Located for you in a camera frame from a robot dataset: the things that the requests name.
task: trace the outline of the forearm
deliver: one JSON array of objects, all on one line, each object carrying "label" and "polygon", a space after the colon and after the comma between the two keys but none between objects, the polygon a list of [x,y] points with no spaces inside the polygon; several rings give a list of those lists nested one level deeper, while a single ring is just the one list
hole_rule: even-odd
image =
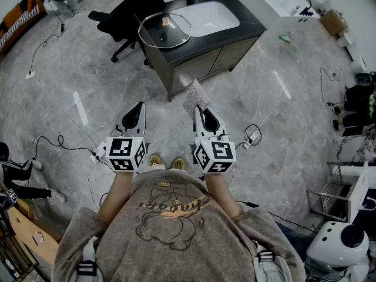
[{"label": "forearm", "polygon": [[110,191],[100,207],[98,214],[110,224],[124,204],[129,200],[133,172],[118,172]]},{"label": "forearm", "polygon": [[209,194],[231,219],[243,214],[243,209],[230,193],[222,174],[206,174],[205,181]]}]

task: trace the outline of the striped cushion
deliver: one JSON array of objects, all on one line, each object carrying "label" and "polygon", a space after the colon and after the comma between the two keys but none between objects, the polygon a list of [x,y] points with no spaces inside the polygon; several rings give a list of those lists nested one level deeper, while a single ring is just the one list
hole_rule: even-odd
[{"label": "striped cushion", "polygon": [[13,33],[22,26],[26,21],[30,20],[39,13],[38,5],[35,5],[31,12],[25,11],[22,16],[18,18],[16,22],[8,29],[8,31],[0,39],[0,51],[5,46],[7,40],[13,35]]}]

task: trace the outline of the black shoe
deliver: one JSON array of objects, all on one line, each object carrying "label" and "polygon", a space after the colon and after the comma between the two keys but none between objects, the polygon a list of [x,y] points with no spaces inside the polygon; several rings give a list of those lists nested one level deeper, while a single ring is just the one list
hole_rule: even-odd
[{"label": "black shoe", "polygon": [[331,108],[331,110],[332,110],[333,113],[336,114],[336,115],[339,115],[339,114],[341,113],[341,110],[340,110],[340,108],[339,108],[338,106],[333,106],[333,107]]},{"label": "black shoe", "polygon": [[335,130],[338,130],[338,120],[330,120],[331,125],[333,125]]}]

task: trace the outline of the black countertop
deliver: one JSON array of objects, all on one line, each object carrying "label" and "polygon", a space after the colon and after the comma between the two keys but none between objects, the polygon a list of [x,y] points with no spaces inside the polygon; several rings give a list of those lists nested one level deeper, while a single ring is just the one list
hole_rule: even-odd
[{"label": "black countertop", "polygon": [[[209,1],[217,1],[225,5],[237,17],[240,22],[239,26],[205,36],[191,36],[188,42],[181,46],[172,49],[160,49],[165,60],[171,65],[177,66],[222,46],[260,36],[266,30],[264,25],[239,0],[195,0],[194,4]],[[184,6],[188,6],[187,0],[174,0],[165,3],[159,11],[171,12]]]}]

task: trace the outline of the white sneaker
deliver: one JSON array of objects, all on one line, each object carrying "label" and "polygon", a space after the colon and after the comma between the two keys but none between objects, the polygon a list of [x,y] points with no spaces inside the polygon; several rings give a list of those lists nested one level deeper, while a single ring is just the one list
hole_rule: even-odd
[{"label": "white sneaker", "polygon": [[60,192],[58,192],[55,188],[51,188],[51,197],[57,199],[61,203],[66,202],[66,196]]},{"label": "white sneaker", "polygon": [[38,161],[38,160],[33,160],[31,159],[31,163],[33,163],[33,166],[39,170],[42,170],[43,169],[43,164],[41,161]]}]

